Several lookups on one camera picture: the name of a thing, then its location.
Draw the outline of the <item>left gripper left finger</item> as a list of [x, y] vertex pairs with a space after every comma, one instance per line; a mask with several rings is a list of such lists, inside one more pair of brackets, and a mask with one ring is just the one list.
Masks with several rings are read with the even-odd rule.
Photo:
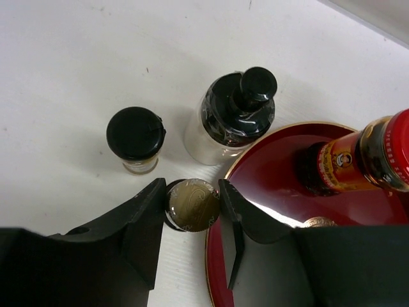
[[166, 181], [68, 233], [1, 229], [2, 306], [146, 306], [155, 286]]

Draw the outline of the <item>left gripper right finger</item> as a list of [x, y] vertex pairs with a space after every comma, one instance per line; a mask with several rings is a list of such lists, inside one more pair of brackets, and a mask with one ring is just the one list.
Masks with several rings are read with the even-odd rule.
[[293, 228], [219, 181], [235, 306], [407, 306], [408, 227]]

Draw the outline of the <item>small yellow label oil bottle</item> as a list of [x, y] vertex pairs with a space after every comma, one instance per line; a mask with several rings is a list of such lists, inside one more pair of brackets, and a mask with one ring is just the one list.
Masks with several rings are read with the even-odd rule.
[[220, 214], [220, 196], [211, 183], [181, 179], [166, 187], [165, 223], [179, 232], [197, 233], [209, 229]]

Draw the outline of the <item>red lid chili sauce jar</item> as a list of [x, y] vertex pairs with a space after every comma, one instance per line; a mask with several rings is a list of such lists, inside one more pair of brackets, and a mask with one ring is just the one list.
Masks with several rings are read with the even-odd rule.
[[408, 110], [299, 151], [295, 169], [299, 182], [317, 196], [373, 189], [408, 192]]

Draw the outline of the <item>round red tray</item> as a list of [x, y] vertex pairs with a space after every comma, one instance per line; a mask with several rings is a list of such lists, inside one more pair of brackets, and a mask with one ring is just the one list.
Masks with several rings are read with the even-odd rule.
[[[297, 153], [318, 142], [354, 133], [342, 125], [306, 122], [281, 128], [257, 141], [224, 179], [251, 204], [293, 228], [328, 226], [408, 227], [408, 193], [373, 189], [317, 196], [298, 180]], [[206, 277], [214, 306], [235, 306], [228, 287], [220, 218], [206, 238]]]

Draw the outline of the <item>small black cap spice jar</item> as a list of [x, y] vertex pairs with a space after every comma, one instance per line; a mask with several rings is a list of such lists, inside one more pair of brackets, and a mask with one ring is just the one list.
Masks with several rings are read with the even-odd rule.
[[106, 140], [125, 169], [135, 175], [147, 174], [156, 167], [166, 130], [162, 119], [144, 107], [127, 107], [109, 121]]

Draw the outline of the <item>clear bottle black pump cap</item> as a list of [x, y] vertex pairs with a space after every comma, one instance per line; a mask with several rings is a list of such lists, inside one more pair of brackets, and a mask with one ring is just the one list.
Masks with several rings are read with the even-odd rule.
[[271, 127], [277, 89], [274, 74], [263, 67], [216, 79], [185, 130], [190, 156], [209, 166], [237, 158]]

